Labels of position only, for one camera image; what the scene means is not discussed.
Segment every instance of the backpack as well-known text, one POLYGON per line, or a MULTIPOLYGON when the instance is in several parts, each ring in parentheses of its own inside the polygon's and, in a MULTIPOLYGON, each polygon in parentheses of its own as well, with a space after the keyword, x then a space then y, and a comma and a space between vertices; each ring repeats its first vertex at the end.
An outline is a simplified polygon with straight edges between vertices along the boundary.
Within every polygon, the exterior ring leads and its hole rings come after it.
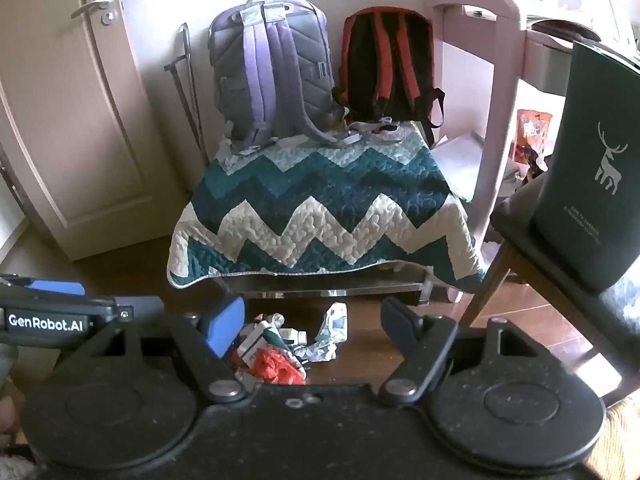
POLYGON ((217 108, 235 153, 305 134, 337 144, 327 133, 342 121, 333 100, 326 17, 305 0, 249 0, 209 27, 209 60, 217 108))
MULTIPOLYGON (((444 92, 433 87, 431 24, 414 10, 369 7, 344 22, 340 88, 334 98, 351 121, 420 121, 431 128, 433 102, 443 111, 444 92)), ((433 133, 427 130, 429 147, 433 133)))

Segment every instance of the purple shoulder strap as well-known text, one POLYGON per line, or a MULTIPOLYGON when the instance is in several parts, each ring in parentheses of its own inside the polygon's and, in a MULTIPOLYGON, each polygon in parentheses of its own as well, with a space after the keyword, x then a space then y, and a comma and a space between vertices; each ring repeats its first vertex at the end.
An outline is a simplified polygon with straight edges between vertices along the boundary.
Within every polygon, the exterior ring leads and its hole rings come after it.
POLYGON ((244 147, 249 148, 262 146, 273 137, 271 129, 276 111, 276 88, 262 5, 250 0, 240 15, 244 25, 244 70, 254 116, 254 134, 244 140, 244 147))
POLYGON ((287 112, 291 123, 297 130, 313 140, 324 144, 338 143, 339 141, 334 136, 316 128, 306 114, 298 51, 289 28, 284 4, 264 4, 264 21, 266 22, 273 68, 278 79, 278 91, 287 103, 287 112))

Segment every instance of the purple backpack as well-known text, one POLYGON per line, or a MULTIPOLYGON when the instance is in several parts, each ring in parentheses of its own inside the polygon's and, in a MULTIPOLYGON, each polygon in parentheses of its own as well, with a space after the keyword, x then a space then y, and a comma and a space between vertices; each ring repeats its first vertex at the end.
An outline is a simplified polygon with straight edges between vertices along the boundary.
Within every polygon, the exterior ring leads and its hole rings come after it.
POLYGON ((323 144, 344 109, 334 78, 326 17, 305 0, 249 0, 209 27, 216 106, 236 153, 305 134, 323 144))

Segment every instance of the door handle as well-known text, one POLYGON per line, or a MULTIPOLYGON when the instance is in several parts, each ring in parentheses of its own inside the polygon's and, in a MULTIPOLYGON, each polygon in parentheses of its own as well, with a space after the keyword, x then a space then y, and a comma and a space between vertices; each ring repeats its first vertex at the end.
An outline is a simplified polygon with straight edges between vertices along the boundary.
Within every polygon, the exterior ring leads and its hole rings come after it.
POLYGON ((71 15, 71 19, 77 18, 83 12, 87 12, 88 10, 93 9, 94 7, 100 7, 101 9, 108 9, 109 4, 111 3, 113 3, 113 0, 94 0, 92 2, 88 2, 84 4, 82 7, 79 7, 78 9, 76 9, 71 15))

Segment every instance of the zigzag quilt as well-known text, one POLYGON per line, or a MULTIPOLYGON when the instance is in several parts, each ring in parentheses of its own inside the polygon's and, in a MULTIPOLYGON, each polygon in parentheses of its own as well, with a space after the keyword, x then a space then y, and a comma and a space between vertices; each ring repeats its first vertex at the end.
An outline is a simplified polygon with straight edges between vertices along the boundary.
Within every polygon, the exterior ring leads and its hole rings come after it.
POLYGON ((484 269, 462 204, 417 126, 402 127, 397 144, 342 149, 297 136, 237 157, 223 143, 175 227, 169 282, 405 262, 474 292, 484 269))

